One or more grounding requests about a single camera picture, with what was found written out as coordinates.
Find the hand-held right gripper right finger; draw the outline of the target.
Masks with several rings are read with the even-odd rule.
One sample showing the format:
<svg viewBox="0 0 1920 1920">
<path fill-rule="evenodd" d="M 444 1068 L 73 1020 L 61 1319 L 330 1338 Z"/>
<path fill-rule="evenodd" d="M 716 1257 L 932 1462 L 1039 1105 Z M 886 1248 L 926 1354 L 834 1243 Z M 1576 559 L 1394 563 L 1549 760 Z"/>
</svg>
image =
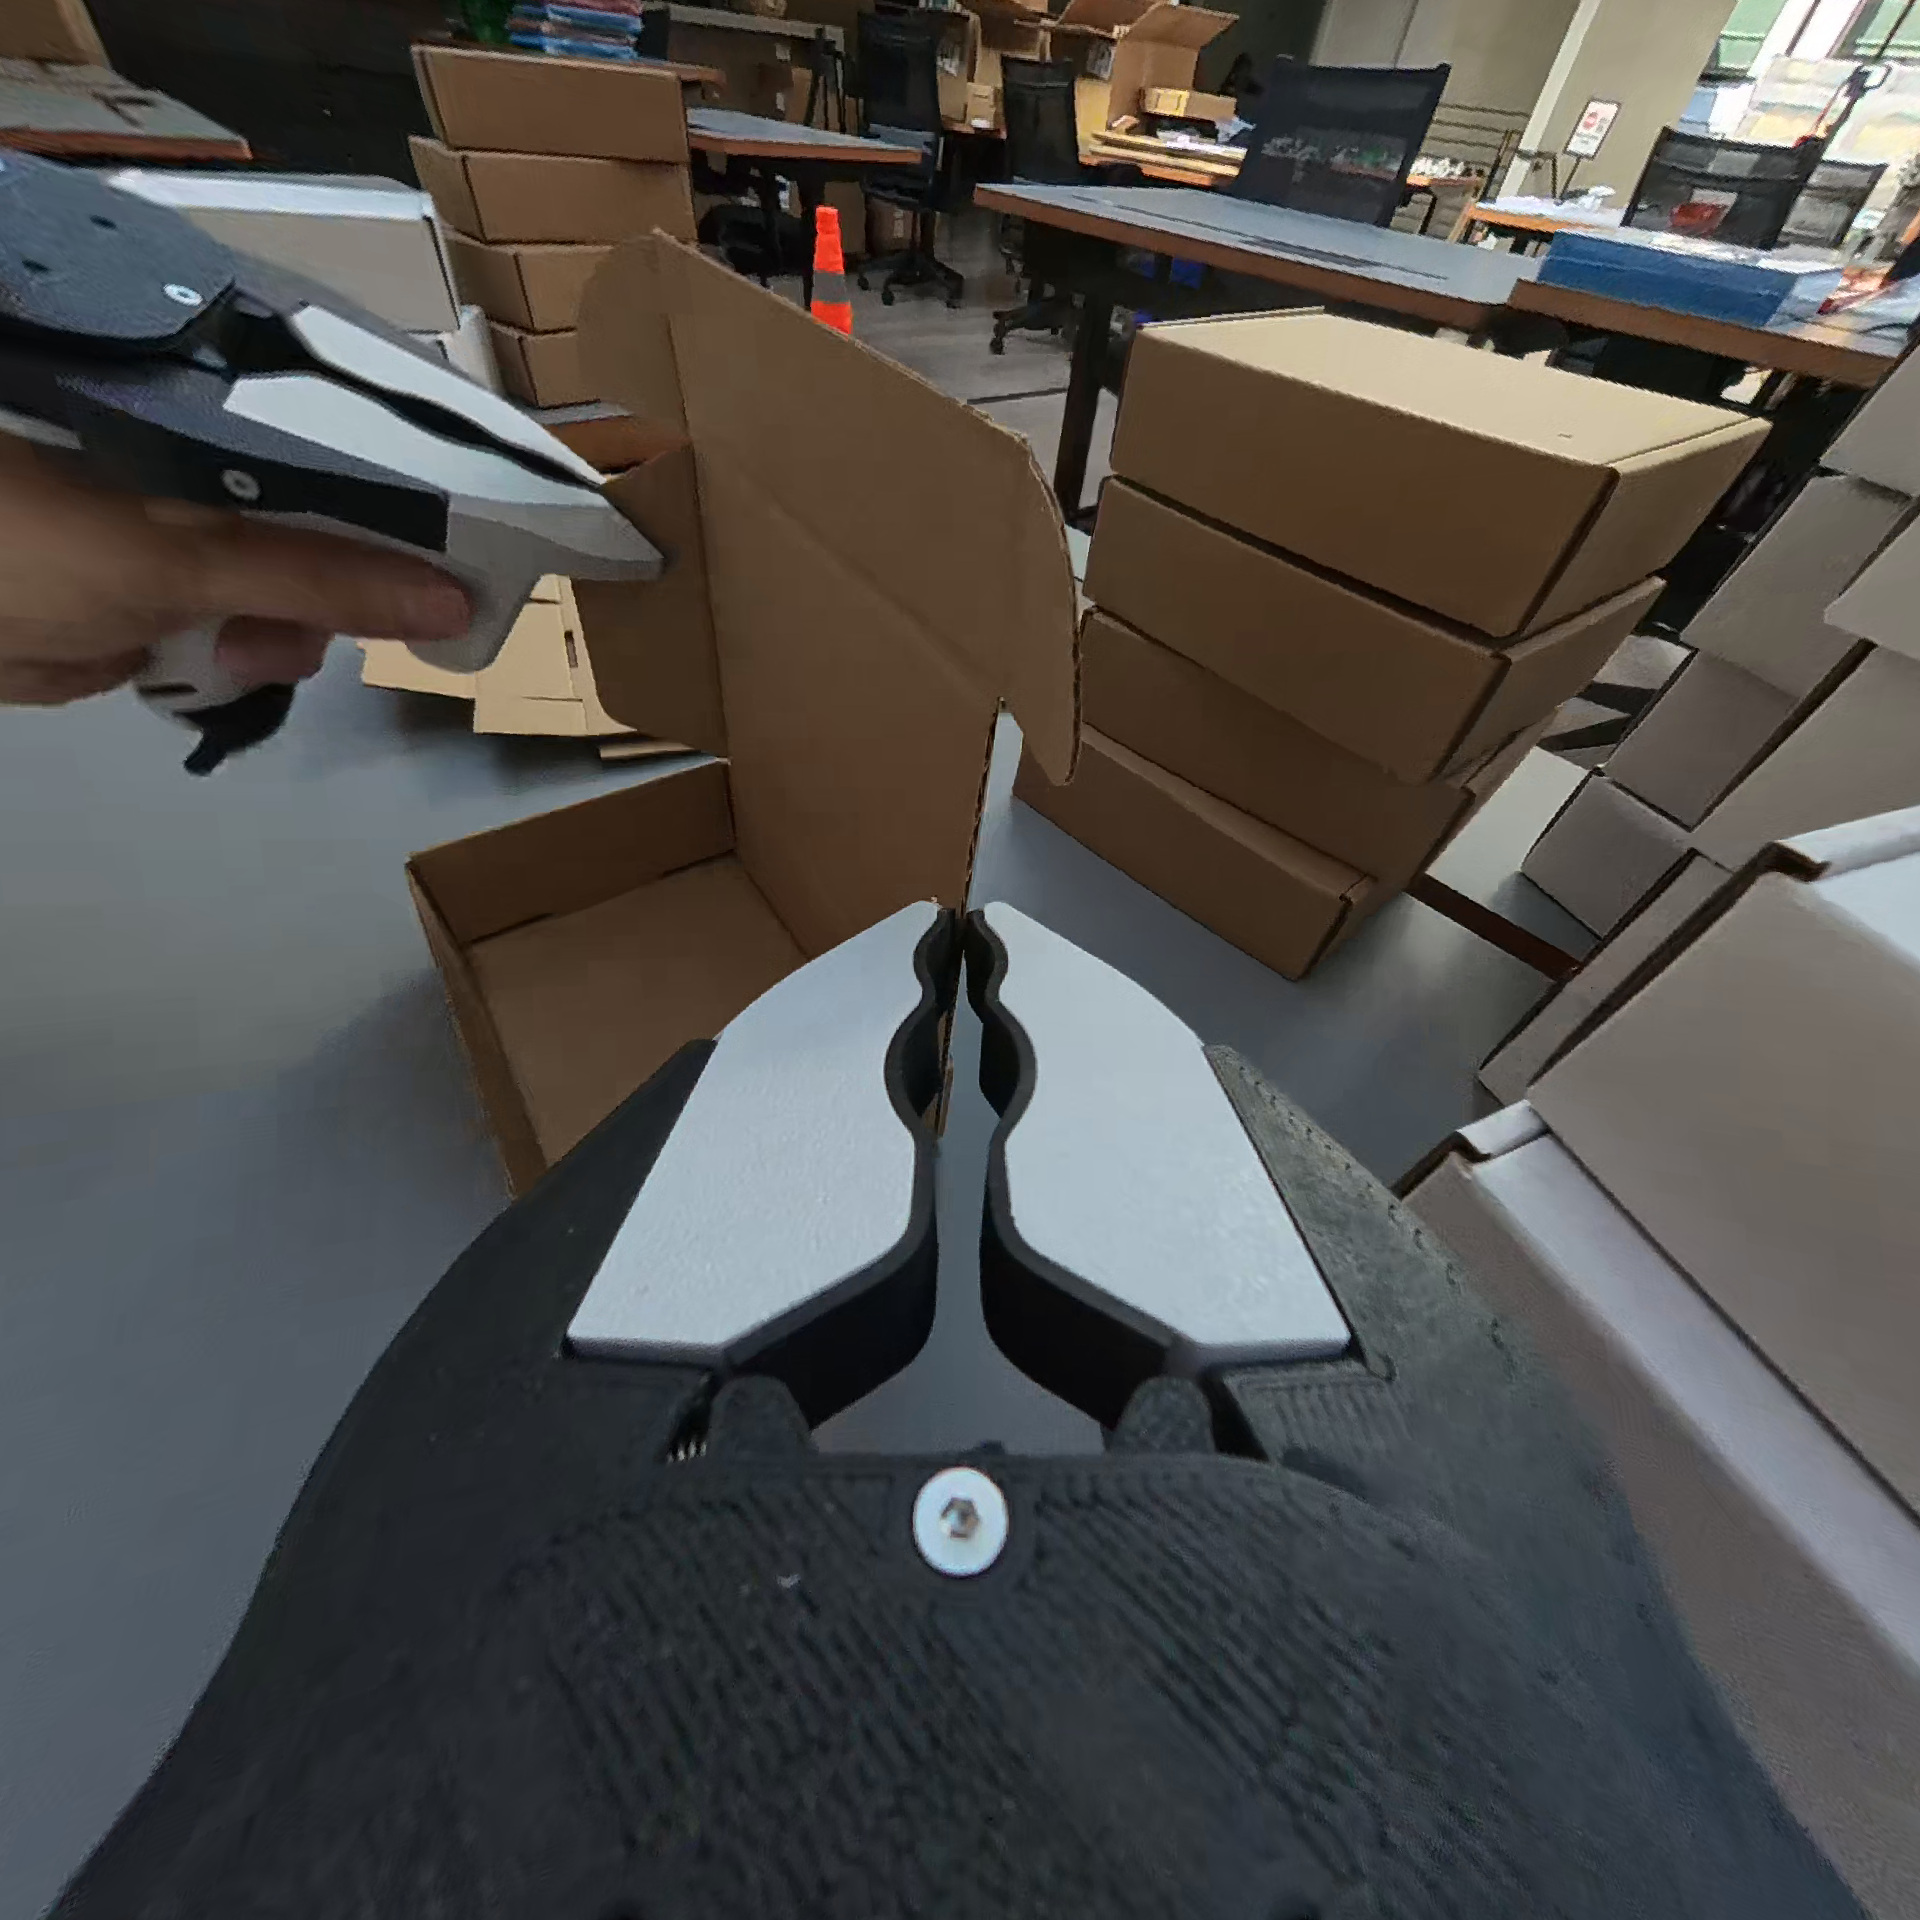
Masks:
<svg viewBox="0 0 1920 1920">
<path fill-rule="evenodd" d="M 1130 977 L 1007 903 L 965 929 L 996 1117 L 987 1332 L 1098 1429 L 1140 1388 L 1354 1361 L 1354 1328 L 1208 1051 Z"/>
</svg>

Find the open brown cardboard box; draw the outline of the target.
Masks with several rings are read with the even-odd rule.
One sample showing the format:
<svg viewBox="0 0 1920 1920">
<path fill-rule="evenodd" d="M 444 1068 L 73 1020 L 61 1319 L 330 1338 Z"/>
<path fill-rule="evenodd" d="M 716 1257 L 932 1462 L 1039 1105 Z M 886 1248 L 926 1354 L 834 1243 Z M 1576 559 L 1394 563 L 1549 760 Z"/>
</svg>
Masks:
<svg viewBox="0 0 1920 1920">
<path fill-rule="evenodd" d="M 1048 24 L 1048 55 L 1072 69 L 1081 141 L 1138 116 L 1151 90 L 1192 88 L 1202 52 L 1237 24 L 1234 12 L 1182 3 L 1069 3 Z"/>
</svg>

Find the stack of white cardboard boxes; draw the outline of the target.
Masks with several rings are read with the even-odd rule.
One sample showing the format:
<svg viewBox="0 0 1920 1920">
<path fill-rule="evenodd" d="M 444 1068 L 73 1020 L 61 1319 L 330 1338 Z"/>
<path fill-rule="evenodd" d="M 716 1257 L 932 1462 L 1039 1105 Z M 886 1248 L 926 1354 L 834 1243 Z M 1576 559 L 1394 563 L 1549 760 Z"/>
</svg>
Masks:
<svg viewBox="0 0 1920 1920">
<path fill-rule="evenodd" d="M 1530 848 L 1598 944 L 1409 1189 L 1873 1916 L 1918 1909 L 1916 396 L 1908 348 Z"/>
</svg>

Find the brown cardboard mailer box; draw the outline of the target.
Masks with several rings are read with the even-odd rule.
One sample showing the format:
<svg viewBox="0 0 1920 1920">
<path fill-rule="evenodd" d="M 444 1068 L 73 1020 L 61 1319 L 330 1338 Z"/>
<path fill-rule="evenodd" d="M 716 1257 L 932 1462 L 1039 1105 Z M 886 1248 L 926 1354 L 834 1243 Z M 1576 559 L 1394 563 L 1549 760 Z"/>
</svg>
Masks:
<svg viewBox="0 0 1920 1920">
<path fill-rule="evenodd" d="M 1004 711 L 1079 758 L 1079 591 L 1032 450 L 693 246 L 588 283 L 666 560 L 574 577 L 601 704 L 686 767 L 423 851 L 406 879 L 513 1197 L 689 1045 L 900 908 L 963 908 Z"/>
</svg>

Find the stack of flat cardboard sheets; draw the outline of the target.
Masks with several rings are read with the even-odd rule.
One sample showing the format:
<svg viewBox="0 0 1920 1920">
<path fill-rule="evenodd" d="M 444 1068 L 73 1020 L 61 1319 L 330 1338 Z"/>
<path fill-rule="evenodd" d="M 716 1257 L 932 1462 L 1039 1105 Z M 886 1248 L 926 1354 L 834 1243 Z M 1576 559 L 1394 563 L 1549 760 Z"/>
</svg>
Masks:
<svg viewBox="0 0 1920 1920">
<path fill-rule="evenodd" d="M 602 707 L 572 582 L 542 577 L 510 634 L 481 672 L 435 667 L 406 645 L 362 639 L 362 684 L 469 704 L 472 733 L 584 743 L 602 763 L 684 756 L 682 743 L 636 733 Z"/>
</svg>

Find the white cardboard box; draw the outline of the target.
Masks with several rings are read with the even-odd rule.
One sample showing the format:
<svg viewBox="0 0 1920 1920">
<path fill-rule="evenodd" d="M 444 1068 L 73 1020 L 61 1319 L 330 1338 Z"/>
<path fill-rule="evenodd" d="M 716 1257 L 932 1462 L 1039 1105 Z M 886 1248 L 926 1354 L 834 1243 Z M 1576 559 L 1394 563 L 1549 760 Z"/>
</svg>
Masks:
<svg viewBox="0 0 1920 1920">
<path fill-rule="evenodd" d="M 124 166 L 109 185 L 225 246 L 305 277 L 413 334 L 453 334 L 461 292 L 429 194 L 379 177 Z"/>
</svg>

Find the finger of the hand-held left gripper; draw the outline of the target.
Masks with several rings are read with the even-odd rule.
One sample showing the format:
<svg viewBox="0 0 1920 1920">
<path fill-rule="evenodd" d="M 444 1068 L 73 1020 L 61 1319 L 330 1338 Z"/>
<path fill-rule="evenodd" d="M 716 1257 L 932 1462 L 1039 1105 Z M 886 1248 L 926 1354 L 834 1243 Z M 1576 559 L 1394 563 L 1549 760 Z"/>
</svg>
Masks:
<svg viewBox="0 0 1920 1920">
<path fill-rule="evenodd" d="M 450 438 L 318 374 L 246 376 L 231 390 L 227 412 L 300 442 L 309 455 L 354 459 L 443 503 L 441 537 L 402 534 L 393 510 L 381 509 L 367 538 L 421 550 L 465 588 L 465 634 L 411 646 L 446 670 L 490 667 L 547 577 L 623 584 L 657 582 L 666 571 L 664 554 L 561 442 L 537 453 L 490 436 Z"/>
<path fill-rule="evenodd" d="M 303 303 L 293 312 L 293 339 L 328 381 L 446 442 L 571 486 L 605 486 L 602 475 L 555 432 L 405 336 L 326 305 Z"/>
</svg>

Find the blue flat box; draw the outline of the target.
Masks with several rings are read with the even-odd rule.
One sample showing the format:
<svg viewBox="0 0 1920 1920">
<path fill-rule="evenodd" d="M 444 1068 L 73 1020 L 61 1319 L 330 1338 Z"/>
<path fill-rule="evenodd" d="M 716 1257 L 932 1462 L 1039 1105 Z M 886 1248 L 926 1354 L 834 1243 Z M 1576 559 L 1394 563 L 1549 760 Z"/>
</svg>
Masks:
<svg viewBox="0 0 1920 1920">
<path fill-rule="evenodd" d="M 1842 288 L 1844 267 L 1830 256 L 1795 258 L 1664 232 L 1565 229 L 1543 255 L 1534 285 L 1768 329 L 1818 318 Z"/>
</svg>

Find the closed brown cardboard box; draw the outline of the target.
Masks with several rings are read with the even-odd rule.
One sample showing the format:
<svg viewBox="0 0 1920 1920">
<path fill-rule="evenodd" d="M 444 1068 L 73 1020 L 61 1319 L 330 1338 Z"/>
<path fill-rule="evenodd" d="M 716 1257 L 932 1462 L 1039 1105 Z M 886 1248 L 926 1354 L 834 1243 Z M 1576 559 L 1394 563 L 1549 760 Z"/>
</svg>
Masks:
<svg viewBox="0 0 1920 1920">
<path fill-rule="evenodd" d="M 1393 901 L 1383 880 L 1101 733 L 1081 739 L 1069 783 L 1025 751 L 1014 797 L 1287 980 L 1309 978 Z"/>
<path fill-rule="evenodd" d="M 655 231 L 699 239 L 682 163 L 482 153 L 421 137 L 406 148 L 443 226 L 475 243 L 612 246 Z"/>
<path fill-rule="evenodd" d="M 526 331 L 489 318 L 489 340 L 500 388 L 516 402 L 558 411 L 607 400 L 579 329 Z"/>
<path fill-rule="evenodd" d="M 682 166 L 684 80 L 673 66 L 565 61 L 414 43 L 435 138 L 469 153 Z"/>
<path fill-rule="evenodd" d="M 1491 641 L 1663 575 L 1767 420 L 1326 312 L 1142 329 L 1111 476 Z"/>
<path fill-rule="evenodd" d="M 1465 774 L 1583 693 L 1663 579 L 1484 636 L 1105 483 L 1082 586 L 1098 612 L 1409 785 Z"/>
<path fill-rule="evenodd" d="M 495 325 L 552 334 L 579 329 L 588 286 L 614 248 L 490 244 L 446 229 L 444 253 L 465 306 Z"/>
<path fill-rule="evenodd" d="M 1426 872 L 1550 729 L 1405 783 L 1106 612 L 1082 615 L 1079 645 L 1077 785 L 1098 744 L 1123 749 L 1383 888 Z"/>
</svg>

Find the black mesh office chair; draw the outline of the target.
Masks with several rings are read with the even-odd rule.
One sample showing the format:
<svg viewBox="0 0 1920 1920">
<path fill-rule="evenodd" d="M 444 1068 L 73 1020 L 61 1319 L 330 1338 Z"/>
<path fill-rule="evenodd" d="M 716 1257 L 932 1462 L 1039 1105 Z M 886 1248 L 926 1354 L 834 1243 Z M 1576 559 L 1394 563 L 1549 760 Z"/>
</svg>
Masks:
<svg viewBox="0 0 1920 1920">
<path fill-rule="evenodd" d="M 1668 127 L 1648 153 L 1620 229 L 1770 253 L 1826 146 L 1818 137 L 1772 145 Z"/>
<path fill-rule="evenodd" d="M 1364 229 L 1402 206 L 1453 66 L 1277 61 L 1232 199 Z"/>
</svg>

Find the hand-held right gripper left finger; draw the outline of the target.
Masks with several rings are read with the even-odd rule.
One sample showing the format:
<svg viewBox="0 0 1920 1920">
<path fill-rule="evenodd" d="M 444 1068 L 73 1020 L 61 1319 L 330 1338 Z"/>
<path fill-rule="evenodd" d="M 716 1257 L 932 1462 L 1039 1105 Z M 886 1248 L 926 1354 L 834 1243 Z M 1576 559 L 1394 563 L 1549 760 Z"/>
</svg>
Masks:
<svg viewBox="0 0 1920 1920">
<path fill-rule="evenodd" d="M 958 948 L 957 915 L 913 903 L 722 1028 L 572 1314 L 572 1354 L 776 1381 L 810 1429 L 918 1356 Z"/>
</svg>

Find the wooden-edged desk black legs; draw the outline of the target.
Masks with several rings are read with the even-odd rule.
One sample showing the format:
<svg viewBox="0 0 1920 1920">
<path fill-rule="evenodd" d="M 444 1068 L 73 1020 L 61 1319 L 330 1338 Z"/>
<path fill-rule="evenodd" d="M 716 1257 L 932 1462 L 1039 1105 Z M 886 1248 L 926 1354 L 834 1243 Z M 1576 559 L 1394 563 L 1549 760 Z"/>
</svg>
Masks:
<svg viewBox="0 0 1920 1920">
<path fill-rule="evenodd" d="M 1873 390 L 1907 353 L 1890 336 L 1873 336 L 1865 329 L 1840 326 L 1834 321 L 1757 326 L 1566 286 L 1540 286 L 1527 279 L 1519 279 L 1506 295 L 1499 323 L 1559 325 L 1631 339 L 1707 355 L 1744 370 L 1824 381 L 1852 393 Z"/>
<path fill-rule="evenodd" d="M 693 193 L 756 205 L 764 263 L 756 277 L 760 285 L 798 277 L 804 306 L 812 303 L 812 240 L 807 239 L 796 263 L 786 264 L 783 186 L 795 190 L 798 220 L 812 231 L 830 185 L 906 179 L 918 175 L 926 159 L 916 143 L 830 133 L 737 108 L 689 108 L 684 125 Z"/>
</svg>

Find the person's left hand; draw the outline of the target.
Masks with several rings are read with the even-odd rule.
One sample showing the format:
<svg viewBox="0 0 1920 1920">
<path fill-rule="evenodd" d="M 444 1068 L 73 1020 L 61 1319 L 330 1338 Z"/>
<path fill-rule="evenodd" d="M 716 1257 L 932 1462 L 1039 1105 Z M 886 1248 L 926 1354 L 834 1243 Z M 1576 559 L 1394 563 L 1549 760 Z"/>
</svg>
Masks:
<svg viewBox="0 0 1920 1920">
<path fill-rule="evenodd" d="M 209 627 L 243 689 L 300 684 L 334 639 L 448 643 L 465 588 L 411 554 L 99 489 L 53 448 L 2 447 L 2 704 L 61 709 L 133 684 Z"/>
</svg>

